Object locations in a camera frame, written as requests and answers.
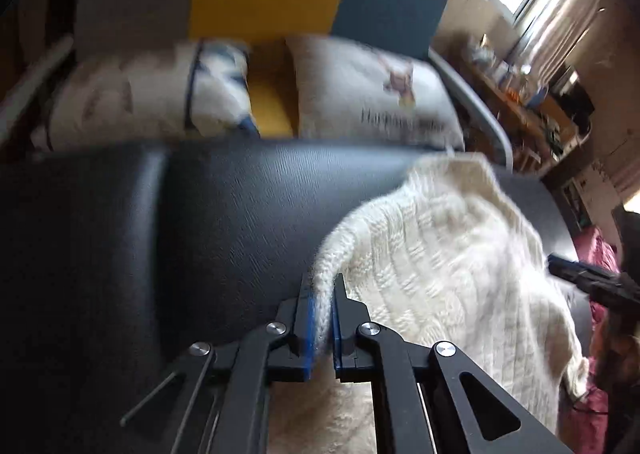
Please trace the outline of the grey yellow blue sofa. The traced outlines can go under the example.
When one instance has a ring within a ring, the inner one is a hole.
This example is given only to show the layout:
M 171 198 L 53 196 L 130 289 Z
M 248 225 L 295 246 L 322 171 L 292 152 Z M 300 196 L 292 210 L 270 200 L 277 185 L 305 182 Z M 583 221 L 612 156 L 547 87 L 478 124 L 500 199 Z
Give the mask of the grey yellow blue sofa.
M 334 36 L 432 66 L 454 104 L 460 127 L 472 122 L 485 137 L 485 151 L 503 166 L 511 166 L 513 151 L 506 132 L 462 76 L 434 50 L 432 41 L 447 2 L 48 0 L 46 32 L 53 43 L 2 100 L 1 156 L 23 159 L 49 154 L 37 151 L 30 136 L 46 117 L 56 88 L 85 60 L 209 39 L 241 42 L 250 49 L 247 85 L 259 132 L 257 136 L 234 132 L 214 137 L 335 141 L 298 135 L 295 70 L 286 45 L 290 36 Z

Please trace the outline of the cream knitted sweater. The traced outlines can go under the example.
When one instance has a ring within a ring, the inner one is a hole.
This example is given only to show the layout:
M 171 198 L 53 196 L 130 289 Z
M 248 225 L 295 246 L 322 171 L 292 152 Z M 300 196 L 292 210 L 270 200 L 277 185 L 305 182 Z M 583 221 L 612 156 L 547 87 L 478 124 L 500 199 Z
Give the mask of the cream knitted sweater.
M 311 276 L 314 374 L 274 387 L 271 453 L 374 449 L 370 389 L 332 373 L 337 276 L 374 322 L 421 346 L 453 342 L 550 430 L 561 390 L 586 391 L 588 363 L 541 239 L 481 155 L 421 157 L 326 237 Z

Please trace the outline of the deer print cushion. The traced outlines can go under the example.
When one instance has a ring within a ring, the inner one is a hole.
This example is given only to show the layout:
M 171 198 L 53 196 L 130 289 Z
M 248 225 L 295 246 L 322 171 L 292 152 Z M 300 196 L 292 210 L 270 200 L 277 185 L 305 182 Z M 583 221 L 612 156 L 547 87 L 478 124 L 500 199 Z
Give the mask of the deer print cushion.
M 464 148 L 454 104 L 432 66 L 334 36 L 290 36 L 286 45 L 300 137 Z

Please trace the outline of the triangle pattern cushion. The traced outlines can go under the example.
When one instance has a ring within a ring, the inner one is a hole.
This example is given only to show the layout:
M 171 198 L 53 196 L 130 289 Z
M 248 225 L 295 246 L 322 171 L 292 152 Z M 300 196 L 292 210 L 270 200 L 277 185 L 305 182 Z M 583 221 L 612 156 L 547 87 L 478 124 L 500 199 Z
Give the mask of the triangle pattern cushion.
M 32 145 L 52 153 L 145 139 L 257 136 L 248 54 L 241 42 L 209 39 L 87 59 L 56 88 Z

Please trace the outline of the patterned window curtain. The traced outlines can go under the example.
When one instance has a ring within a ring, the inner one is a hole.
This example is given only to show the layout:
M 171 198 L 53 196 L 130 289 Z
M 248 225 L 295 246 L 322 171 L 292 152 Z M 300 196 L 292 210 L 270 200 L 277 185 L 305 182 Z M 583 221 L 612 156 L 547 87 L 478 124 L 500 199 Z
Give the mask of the patterned window curtain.
M 509 62 L 547 83 L 600 12 L 601 0 L 534 0 L 518 18 L 521 38 Z

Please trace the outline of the pink blanket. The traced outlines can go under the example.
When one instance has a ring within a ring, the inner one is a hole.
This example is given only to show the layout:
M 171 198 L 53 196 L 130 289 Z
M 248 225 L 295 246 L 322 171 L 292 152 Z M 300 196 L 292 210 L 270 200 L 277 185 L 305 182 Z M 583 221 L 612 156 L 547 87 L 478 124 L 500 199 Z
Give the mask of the pink blanket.
M 614 274 L 620 273 L 616 248 L 605 239 L 597 226 L 590 226 L 574 238 L 578 259 Z M 589 377 L 587 394 L 578 401 L 577 410 L 570 411 L 570 426 L 575 453 L 603 453 L 608 428 L 608 395 L 596 385 L 598 354 L 603 347 L 603 324 L 608 310 L 589 300 L 592 336 L 589 344 Z

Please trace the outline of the wooden side table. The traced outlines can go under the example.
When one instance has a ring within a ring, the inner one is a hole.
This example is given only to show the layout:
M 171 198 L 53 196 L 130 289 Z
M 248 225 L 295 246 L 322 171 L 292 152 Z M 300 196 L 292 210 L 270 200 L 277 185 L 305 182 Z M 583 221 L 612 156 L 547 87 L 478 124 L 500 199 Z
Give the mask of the wooden side table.
M 509 136 L 516 171 L 543 177 L 585 142 L 578 126 L 553 97 L 547 96 L 539 106 L 527 108 L 464 60 L 460 73 Z

